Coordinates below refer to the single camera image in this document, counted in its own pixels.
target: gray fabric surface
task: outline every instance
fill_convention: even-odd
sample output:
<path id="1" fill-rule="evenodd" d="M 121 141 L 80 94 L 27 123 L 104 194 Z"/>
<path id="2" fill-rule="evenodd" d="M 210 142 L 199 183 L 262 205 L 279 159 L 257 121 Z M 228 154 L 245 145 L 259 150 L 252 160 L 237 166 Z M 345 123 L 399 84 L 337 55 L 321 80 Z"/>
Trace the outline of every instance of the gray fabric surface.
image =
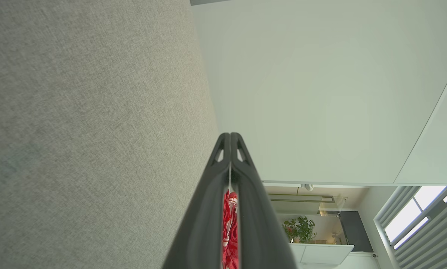
<path id="1" fill-rule="evenodd" d="M 207 87 L 188 0 L 0 1 L 0 268 L 158 268 Z"/>

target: green plant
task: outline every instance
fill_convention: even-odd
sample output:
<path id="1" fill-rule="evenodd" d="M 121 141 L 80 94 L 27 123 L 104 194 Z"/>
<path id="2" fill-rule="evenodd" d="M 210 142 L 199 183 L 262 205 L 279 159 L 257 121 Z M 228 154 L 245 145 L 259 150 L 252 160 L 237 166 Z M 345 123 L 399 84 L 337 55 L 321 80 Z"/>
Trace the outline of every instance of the green plant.
<path id="1" fill-rule="evenodd" d="M 285 221 L 282 224 L 290 243 L 298 237 L 300 243 L 309 243 L 315 239 L 316 233 L 313 232 L 315 223 L 306 216 L 300 216 L 296 219 Z"/>

